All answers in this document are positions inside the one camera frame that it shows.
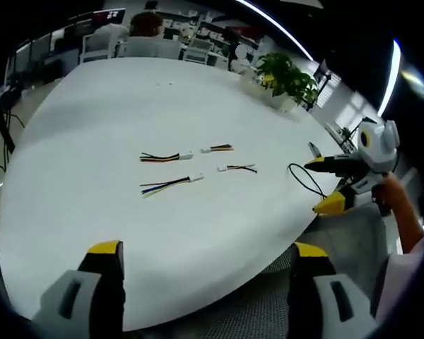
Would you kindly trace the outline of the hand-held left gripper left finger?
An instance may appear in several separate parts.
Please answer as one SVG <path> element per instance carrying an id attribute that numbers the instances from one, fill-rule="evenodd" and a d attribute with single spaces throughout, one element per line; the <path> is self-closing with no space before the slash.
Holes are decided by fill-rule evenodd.
<path id="1" fill-rule="evenodd" d="M 39 332 L 121 332 L 125 299 L 123 242 L 102 242 L 43 293 L 32 324 Z"/>

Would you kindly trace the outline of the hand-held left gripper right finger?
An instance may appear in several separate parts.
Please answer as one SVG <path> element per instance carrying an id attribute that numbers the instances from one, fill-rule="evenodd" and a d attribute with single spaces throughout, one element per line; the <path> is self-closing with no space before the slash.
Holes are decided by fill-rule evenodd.
<path id="1" fill-rule="evenodd" d="M 322 248 L 293 244 L 288 338 L 366 338 L 377 327 L 370 300 L 346 275 L 338 274 Z"/>

